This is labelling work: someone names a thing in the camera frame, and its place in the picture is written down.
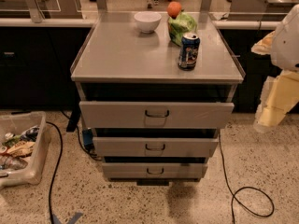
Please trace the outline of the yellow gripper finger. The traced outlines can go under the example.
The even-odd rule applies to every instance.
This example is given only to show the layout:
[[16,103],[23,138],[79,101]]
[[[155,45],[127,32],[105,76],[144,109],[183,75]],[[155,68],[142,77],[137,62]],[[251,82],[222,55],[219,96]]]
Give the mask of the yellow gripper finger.
[[267,133],[299,103],[299,73],[283,70],[277,77],[268,77],[260,100],[253,127],[259,133]]
[[273,41],[274,34],[275,32],[272,31],[271,33],[266,35],[263,39],[255,43],[252,46],[251,51],[258,55],[269,55],[272,48],[272,41]]

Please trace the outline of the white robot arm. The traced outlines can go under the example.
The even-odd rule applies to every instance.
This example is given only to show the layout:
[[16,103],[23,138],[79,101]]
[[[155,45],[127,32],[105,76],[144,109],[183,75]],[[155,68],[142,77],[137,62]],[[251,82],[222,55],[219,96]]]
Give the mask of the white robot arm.
[[257,132],[267,133],[299,103],[299,5],[291,9],[275,31],[254,44],[251,51],[269,54],[271,63],[281,69],[278,76],[268,77],[264,82],[253,123]]

